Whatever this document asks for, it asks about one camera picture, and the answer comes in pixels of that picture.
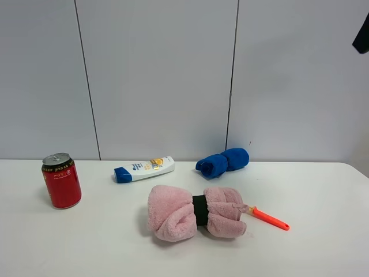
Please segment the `white wall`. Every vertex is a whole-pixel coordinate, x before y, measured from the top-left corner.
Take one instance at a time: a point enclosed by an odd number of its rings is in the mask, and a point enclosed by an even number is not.
[[[73,0],[0,3],[0,159],[98,159]]]
[[[254,160],[369,153],[368,0],[240,0],[228,147]]]
[[[102,159],[222,151],[237,0],[77,0]]]

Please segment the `white bottle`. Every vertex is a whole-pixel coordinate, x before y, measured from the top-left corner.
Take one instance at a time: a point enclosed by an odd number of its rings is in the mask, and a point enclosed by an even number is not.
[[[114,169],[116,182],[119,184],[153,177],[174,170],[175,162],[172,157],[153,159],[148,162],[134,163]]]

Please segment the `black object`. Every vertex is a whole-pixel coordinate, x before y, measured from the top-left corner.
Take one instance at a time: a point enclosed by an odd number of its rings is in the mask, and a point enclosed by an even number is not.
[[[208,225],[208,202],[206,202],[205,195],[193,196],[194,213],[196,216],[197,226]]]
[[[360,54],[369,52],[369,14],[352,45]]]

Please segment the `white table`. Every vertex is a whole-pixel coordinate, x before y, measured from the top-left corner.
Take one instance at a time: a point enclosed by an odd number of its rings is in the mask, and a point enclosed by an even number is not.
[[[41,161],[0,160],[0,276],[368,276],[369,180],[342,163],[250,163],[208,181],[194,162],[173,173],[116,184],[131,162],[76,161],[82,200],[51,207]],[[155,185],[202,194],[237,189],[291,226],[283,231],[249,215],[244,236],[163,242],[146,229]]]

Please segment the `rolled pink towel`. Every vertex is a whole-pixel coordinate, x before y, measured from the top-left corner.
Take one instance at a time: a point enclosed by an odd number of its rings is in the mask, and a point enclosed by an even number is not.
[[[163,241],[191,238],[197,226],[206,226],[215,237],[236,238],[246,231],[237,204],[243,204],[241,195],[231,188],[207,188],[193,197],[185,189],[155,186],[149,195],[148,227]]]

